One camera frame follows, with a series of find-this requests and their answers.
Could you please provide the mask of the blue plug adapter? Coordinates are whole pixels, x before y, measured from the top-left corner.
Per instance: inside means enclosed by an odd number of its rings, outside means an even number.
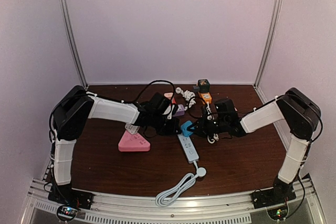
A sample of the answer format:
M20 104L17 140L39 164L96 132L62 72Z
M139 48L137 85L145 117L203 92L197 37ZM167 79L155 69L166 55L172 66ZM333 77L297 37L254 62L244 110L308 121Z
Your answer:
M186 121L185 123L181 125L181 131L182 131L183 136L189 137L187 130L188 130L188 126L191 125L192 123L193 123L192 121Z

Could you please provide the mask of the white cube plug adapter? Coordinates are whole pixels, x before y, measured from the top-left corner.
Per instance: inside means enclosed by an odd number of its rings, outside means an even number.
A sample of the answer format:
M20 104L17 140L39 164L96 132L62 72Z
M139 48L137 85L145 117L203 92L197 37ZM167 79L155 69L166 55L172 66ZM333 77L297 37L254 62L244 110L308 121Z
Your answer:
M135 125L133 125L133 124L126 124L126 125L125 125L125 130L126 130L127 132L129 132L130 134L132 134L132 135L137 134L139 128L140 128L139 126L135 126Z

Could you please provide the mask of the light blue power strip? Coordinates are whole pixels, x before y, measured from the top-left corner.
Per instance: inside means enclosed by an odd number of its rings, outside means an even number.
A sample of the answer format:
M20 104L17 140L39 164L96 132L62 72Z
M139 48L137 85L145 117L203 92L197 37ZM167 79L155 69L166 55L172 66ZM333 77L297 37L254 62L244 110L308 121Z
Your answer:
M191 138L188 136L184 136L183 134L179 134L178 136L179 142L181 144L181 147L185 153L187 161L191 164L194 162L197 162L199 160L199 155L196 151L196 148L191 140Z

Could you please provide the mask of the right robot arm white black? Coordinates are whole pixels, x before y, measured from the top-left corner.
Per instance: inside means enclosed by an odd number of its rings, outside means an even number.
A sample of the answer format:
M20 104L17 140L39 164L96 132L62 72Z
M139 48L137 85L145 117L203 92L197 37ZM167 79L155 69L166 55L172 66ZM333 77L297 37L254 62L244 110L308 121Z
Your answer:
M238 112L229 98L215 102L215 112L210 112L207 106L202 110L203 114L187 127L198 136L210 140L221 133L244 137L273 125L287 141L285 159L269 192L269 199L274 204L289 196L292 183L307 161L311 145L323 131L319 106L295 87L246 114Z

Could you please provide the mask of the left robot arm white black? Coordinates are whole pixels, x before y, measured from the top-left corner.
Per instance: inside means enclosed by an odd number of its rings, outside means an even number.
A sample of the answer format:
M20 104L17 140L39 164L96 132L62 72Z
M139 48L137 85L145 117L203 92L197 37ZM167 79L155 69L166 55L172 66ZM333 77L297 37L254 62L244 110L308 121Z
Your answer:
M88 119L151 127L162 136L177 135L181 133L181 128L179 119L173 117L175 111L172 100L160 93L140 103L137 100L105 98L86 91L82 86L73 87L53 108L49 117L52 189L56 198L64 205L71 205L76 199L71 186L72 155Z

